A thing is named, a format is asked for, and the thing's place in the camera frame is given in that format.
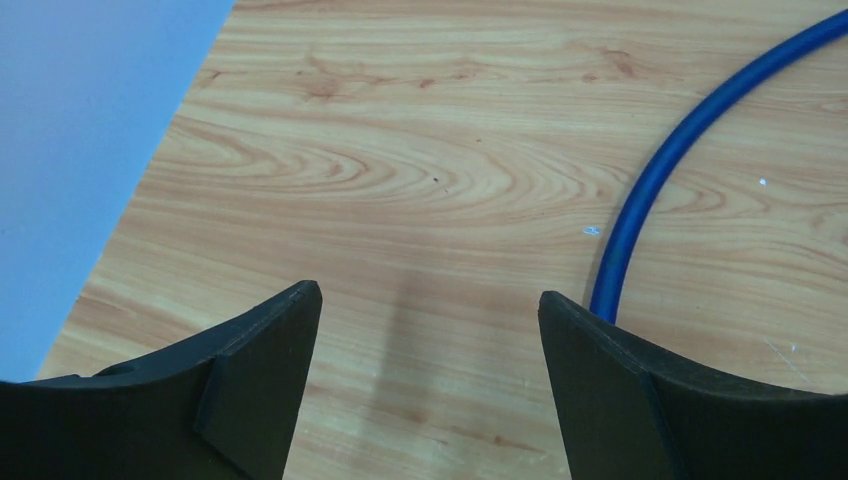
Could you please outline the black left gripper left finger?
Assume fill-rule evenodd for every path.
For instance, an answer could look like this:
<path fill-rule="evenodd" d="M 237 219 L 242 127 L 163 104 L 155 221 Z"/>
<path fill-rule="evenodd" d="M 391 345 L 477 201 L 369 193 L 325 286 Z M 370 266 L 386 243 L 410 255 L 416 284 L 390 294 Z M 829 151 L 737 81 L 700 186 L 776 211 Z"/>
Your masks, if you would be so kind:
<path fill-rule="evenodd" d="M 281 478 L 321 307 L 301 281 L 95 375 L 3 383 L 2 477 Z"/>

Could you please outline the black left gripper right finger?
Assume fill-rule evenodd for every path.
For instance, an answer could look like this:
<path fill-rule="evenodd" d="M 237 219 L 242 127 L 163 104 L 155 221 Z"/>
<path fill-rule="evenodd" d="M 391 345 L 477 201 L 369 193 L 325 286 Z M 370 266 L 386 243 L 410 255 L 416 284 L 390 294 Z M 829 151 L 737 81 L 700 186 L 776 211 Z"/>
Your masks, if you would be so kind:
<path fill-rule="evenodd" d="M 575 479 L 843 479 L 847 398 L 692 361 L 555 291 L 538 321 Z"/>

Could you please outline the blue cable lock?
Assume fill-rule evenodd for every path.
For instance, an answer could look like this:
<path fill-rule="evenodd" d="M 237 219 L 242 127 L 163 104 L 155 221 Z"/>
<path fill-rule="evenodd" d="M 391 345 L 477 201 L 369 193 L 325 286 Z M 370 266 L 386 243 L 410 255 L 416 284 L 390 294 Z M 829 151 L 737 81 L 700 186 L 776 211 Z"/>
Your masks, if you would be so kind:
<path fill-rule="evenodd" d="M 638 175 L 607 238 L 591 290 L 589 311 L 617 323 L 627 270 L 662 187 L 696 141 L 744 96 L 803 57 L 847 35 L 845 9 L 764 52 L 717 86 L 657 148 Z"/>

